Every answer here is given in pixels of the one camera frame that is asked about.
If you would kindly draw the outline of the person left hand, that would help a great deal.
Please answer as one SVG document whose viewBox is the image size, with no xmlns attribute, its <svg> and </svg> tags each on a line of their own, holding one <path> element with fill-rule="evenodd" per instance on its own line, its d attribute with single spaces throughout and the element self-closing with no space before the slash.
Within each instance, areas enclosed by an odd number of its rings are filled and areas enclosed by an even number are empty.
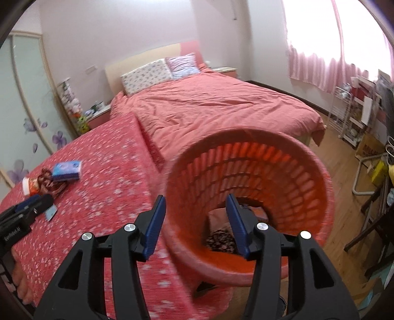
<svg viewBox="0 0 394 320">
<path fill-rule="evenodd" d="M 17 288 L 17 296 L 22 300 L 22 304 L 28 305 L 33 302 L 33 292 L 29 287 L 27 275 L 24 272 L 20 261 L 14 257 L 15 265 L 11 273 L 14 285 Z"/>
</svg>

